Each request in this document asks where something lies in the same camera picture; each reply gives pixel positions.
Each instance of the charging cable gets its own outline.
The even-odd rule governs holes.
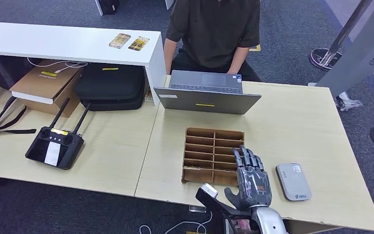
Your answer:
[[[197,230],[196,230],[196,234],[199,233],[199,229],[200,229],[200,227],[203,227],[203,228],[204,228],[204,234],[207,234],[207,229],[206,229],[206,227],[205,227],[204,225],[207,224],[207,223],[209,223],[209,222],[211,222],[212,218],[213,218],[213,212],[210,211],[210,219],[209,219],[208,221],[206,221],[206,222],[204,222],[204,223],[193,222],[193,221],[183,221],[183,222],[180,222],[180,223],[176,224],[174,227],[170,228],[170,229],[169,229],[168,231],[166,231],[166,233],[164,233],[164,234],[168,234],[171,230],[173,230],[174,228],[176,228],[176,227],[178,227],[178,226],[180,226],[180,225],[182,225],[182,224],[184,224],[184,223],[197,224],[198,227],[197,227]],[[150,228],[149,226],[147,226],[147,225],[141,225],[141,226],[140,226],[140,229],[139,229],[140,234],[143,234],[143,233],[141,232],[141,229],[142,229],[142,228],[147,228],[147,229],[149,230],[150,234],[152,234],[152,233],[151,233],[151,228]]]
[[[37,64],[34,64],[33,62],[31,62],[31,61],[29,60],[29,58],[27,58],[27,59],[28,59],[28,62],[29,62],[30,64],[34,65],[35,67],[50,67],[50,66],[53,66],[53,65],[55,65],[55,64],[58,64],[58,63],[62,63],[62,62],[64,62],[66,67],[57,70],[57,71],[55,72],[55,74],[58,74],[58,73],[62,72],[62,71],[65,70],[65,69],[68,69],[68,68],[81,68],[81,67],[85,67],[85,66],[88,65],[87,62],[74,62],[74,61],[58,61],[58,62],[54,62],[54,63],[52,63],[52,64],[48,64],[48,65],[37,65]]]

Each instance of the plastic bag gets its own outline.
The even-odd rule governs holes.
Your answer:
[[[339,96],[337,96],[335,98],[335,103],[341,111],[347,111],[355,107],[363,106],[362,102],[360,102],[359,100],[350,99],[346,92],[343,92]]]

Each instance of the gray carpet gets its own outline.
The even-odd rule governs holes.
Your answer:
[[[156,30],[163,32],[163,38],[168,15],[164,0],[122,1],[116,15],[103,17],[93,0],[0,0],[1,22]],[[324,0],[262,0],[262,51],[251,52],[247,60],[266,82],[315,82],[325,72],[310,64],[308,54],[315,48],[329,46],[340,29]],[[340,117],[374,201],[374,145],[369,138],[374,126],[373,77],[350,89],[349,95],[364,106],[340,112]],[[0,187],[0,234],[137,233],[143,223],[153,225],[153,233],[164,233],[179,221],[172,216],[156,221],[160,215],[169,214],[180,219],[206,220],[205,215],[190,215],[186,206],[164,202],[21,181]],[[215,220],[212,226],[219,224]],[[213,227],[210,233],[218,231]],[[341,229],[329,233],[372,232]]]

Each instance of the dark green shirt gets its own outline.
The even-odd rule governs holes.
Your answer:
[[[184,49],[200,65],[231,62],[237,47],[259,40],[260,0],[177,0],[166,38],[183,39]]]

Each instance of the gold card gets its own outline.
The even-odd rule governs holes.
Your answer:
[[[148,38],[138,37],[128,48],[140,51],[149,40]]]
[[[128,34],[118,34],[109,44],[110,47],[120,49],[131,38]]]

